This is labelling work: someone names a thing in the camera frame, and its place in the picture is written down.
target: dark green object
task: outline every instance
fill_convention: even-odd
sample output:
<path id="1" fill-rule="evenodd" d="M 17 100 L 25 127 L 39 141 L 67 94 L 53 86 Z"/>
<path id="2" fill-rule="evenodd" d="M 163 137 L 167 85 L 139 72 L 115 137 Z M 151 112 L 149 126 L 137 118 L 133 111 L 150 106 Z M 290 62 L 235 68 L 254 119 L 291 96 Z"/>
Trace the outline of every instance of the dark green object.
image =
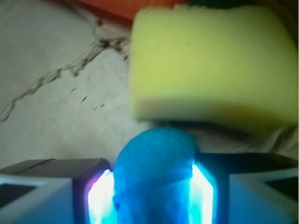
<path id="1" fill-rule="evenodd" d="M 255 2 L 250 0 L 188 0 L 188 5 L 228 9 L 245 5 L 255 5 Z"/>

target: led light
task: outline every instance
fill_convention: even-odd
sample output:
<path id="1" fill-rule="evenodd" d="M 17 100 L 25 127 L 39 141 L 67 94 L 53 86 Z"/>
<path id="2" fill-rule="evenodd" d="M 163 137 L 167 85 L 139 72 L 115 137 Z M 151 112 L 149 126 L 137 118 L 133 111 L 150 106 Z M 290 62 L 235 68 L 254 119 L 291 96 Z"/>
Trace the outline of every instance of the led light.
<path id="1" fill-rule="evenodd" d="M 201 167 L 192 166 L 190 179 L 190 224 L 211 224 L 216 198 L 216 184 Z M 91 224 L 115 224 L 117 213 L 113 206 L 114 174 L 106 170 L 88 193 L 89 220 Z"/>
<path id="2" fill-rule="evenodd" d="M 213 220 L 213 186 L 196 165 L 192 166 L 192 173 L 193 177 L 190 179 L 190 224 L 211 224 Z"/>
<path id="3" fill-rule="evenodd" d="M 106 170 L 88 192 L 89 220 L 91 224 L 116 223 L 113 207 L 114 175 Z"/>

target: blue light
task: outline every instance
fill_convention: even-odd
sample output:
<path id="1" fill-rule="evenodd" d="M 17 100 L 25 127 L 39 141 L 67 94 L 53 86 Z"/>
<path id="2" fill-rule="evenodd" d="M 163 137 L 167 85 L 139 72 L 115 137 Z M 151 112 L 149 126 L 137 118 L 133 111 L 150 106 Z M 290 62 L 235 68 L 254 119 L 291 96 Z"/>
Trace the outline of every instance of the blue light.
<path id="1" fill-rule="evenodd" d="M 190 224 L 211 224 L 213 221 L 213 203 L 215 191 L 207 179 L 204 168 L 192 166 L 192 178 L 190 179 Z"/>
<path id="2" fill-rule="evenodd" d="M 215 216 L 216 182 L 200 164 L 192 166 L 192 174 L 190 179 L 190 224 L 211 224 Z M 114 174 L 110 170 L 106 170 L 88 193 L 91 224 L 117 223 L 113 196 Z"/>
<path id="3" fill-rule="evenodd" d="M 88 210 L 91 224 L 115 224 L 116 211 L 113 206 L 114 175 L 106 170 L 88 192 Z"/>

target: blue ball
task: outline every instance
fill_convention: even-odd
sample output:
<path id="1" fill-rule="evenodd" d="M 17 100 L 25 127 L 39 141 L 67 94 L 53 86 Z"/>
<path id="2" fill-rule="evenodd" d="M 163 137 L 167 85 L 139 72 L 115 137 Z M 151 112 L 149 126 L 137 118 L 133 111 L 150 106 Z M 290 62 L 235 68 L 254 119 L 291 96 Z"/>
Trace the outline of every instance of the blue ball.
<path id="1" fill-rule="evenodd" d="M 188 222 L 189 180 L 198 151 L 189 134 L 171 127 L 133 138 L 114 167 L 118 222 Z"/>

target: blue object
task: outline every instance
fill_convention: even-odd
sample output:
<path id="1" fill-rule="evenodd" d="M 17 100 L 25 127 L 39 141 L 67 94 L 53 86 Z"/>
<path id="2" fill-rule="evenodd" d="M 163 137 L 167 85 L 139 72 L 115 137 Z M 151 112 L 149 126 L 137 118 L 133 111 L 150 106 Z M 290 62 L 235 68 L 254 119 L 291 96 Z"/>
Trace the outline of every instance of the blue object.
<path id="1" fill-rule="evenodd" d="M 198 166 L 192 166 L 192 178 L 189 182 L 188 224 L 211 224 L 216 215 L 215 201 L 217 198 L 217 188 L 213 177 L 200 164 Z M 117 213 L 113 206 L 113 184 L 114 174 L 110 170 L 106 170 L 93 184 L 88 193 L 90 224 L 117 223 Z"/>
<path id="2" fill-rule="evenodd" d="M 199 148 L 187 133 L 154 128 L 133 138 L 114 168 L 118 223 L 189 223 L 190 179 Z"/>

